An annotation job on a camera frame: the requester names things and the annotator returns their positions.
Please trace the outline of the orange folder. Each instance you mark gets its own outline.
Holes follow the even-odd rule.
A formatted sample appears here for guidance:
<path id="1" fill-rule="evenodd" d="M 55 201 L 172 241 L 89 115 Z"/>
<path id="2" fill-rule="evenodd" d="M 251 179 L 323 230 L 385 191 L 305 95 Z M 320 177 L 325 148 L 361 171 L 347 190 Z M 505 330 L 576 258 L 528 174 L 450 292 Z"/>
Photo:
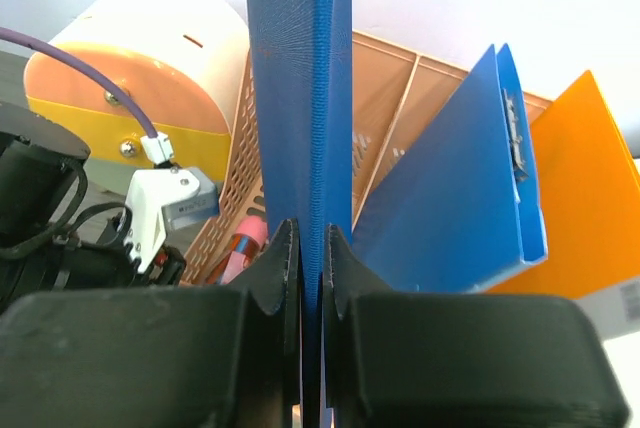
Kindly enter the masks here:
<path id="1" fill-rule="evenodd" d="M 639 274 L 639 173 L 589 71 L 531 125 L 548 257 L 491 293 L 579 299 Z"/>

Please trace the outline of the light blue thin folder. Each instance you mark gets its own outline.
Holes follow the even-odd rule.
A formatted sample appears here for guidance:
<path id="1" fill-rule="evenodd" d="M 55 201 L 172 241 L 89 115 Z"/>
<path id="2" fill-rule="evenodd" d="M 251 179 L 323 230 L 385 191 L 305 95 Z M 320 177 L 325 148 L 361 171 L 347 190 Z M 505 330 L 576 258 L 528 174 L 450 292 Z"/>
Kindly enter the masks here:
<path id="1" fill-rule="evenodd" d="M 356 257 L 400 291 L 471 293 L 547 258 L 536 160 L 508 46 L 490 47 L 368 196 Z"/>

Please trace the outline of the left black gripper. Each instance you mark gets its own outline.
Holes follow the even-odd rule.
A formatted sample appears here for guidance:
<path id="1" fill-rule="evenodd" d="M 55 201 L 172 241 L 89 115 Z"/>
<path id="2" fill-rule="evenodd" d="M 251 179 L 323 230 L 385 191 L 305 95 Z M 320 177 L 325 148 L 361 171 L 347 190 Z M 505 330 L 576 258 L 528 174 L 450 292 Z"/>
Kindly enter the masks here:
<path id="1" fill-rule="evenodd" d="M 121 208 L 108 219 L 98 240 L 83 241 L 77 229 L 90 218 Z M 186 260 L 181 252 L 161 245 L 147 267 L 132 260 L 134 246 L 125 242 L 132 213 L 122 202 L 106 202 L 83 210 L 76 220 L 43 245 L 16 259 L 1 258 L 1 306 L 38 291 L 169 286 L 179 283 Z"/>

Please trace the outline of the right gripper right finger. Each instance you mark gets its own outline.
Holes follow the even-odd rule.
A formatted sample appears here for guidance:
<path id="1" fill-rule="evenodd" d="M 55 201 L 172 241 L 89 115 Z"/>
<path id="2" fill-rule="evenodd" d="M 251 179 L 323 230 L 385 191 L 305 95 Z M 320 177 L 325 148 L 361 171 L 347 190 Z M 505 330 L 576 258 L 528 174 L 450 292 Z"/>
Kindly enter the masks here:
<path id="1" fill-rule="evenodd" d="M 323 268 L 323 325 L 326 405 L 333 409 L 336 427 L 357 427 L 358 389 L 349 385 L 356 369 L 354 342 L 346 319 L 349 301 L 392 288 L 352 252 L 342 229 L 330 224 L 325 230 Z"/>

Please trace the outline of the blue ring binder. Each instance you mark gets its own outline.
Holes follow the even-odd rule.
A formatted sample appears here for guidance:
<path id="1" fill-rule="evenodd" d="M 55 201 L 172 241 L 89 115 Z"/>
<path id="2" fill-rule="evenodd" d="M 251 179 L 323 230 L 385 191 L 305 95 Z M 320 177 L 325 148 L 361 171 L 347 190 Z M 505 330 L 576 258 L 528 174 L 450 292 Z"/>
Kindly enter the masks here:
<path id="1" fill-rule="evenodd" d="M 352 224 L 352 0 L 246 4 L 267 220 L 300 230 L 302 419 L 323 427 L 325 231 Z"/>

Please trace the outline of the orange desk file organizer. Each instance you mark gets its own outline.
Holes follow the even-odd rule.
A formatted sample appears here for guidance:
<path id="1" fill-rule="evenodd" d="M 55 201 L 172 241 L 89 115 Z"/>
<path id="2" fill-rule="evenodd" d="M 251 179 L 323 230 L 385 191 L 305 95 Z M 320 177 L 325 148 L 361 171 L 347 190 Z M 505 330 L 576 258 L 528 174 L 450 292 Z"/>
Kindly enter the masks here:
<path id="1" fill-rule="evenodd" d="M 352 218 L 466 77 L 466 70 L 362 32 L 353 34 Z M 238 97 L 221 213 L 186 252 L 185 284 L 205 281 L 237 225 L 266 214 L 252 66 Z"/>

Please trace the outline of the white arched drawer cabinet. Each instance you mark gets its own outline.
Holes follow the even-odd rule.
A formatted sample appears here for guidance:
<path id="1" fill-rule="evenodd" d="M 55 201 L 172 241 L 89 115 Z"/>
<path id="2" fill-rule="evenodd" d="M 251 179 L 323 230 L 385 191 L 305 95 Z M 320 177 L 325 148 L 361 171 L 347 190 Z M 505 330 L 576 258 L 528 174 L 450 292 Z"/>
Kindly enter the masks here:
<path id="1" fill-rule="evenodd" d="M 179 165 L 224 179 L 249 50 L 247 25 L 225 0 L 96 0 L 53 44 L 128 94 L 168 135 Z M 98 84 L 40 53 L 23 81 L 31 110 L 89 145 L 94 183 L 122 194 L 149 166 L 143 129 Z"/>

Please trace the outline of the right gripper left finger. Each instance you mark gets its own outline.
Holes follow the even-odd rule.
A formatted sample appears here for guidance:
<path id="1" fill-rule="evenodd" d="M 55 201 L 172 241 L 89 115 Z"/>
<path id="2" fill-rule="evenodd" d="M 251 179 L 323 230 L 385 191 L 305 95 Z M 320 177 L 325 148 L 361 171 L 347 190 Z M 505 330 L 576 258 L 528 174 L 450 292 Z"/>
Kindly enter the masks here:
<path id="1" fill-rule="evenodd" d="M 237 379 L 237 427 L 290 427 L 299 400 L 300 240 L 286 219 L 234 286 L 247 292 Z"/>

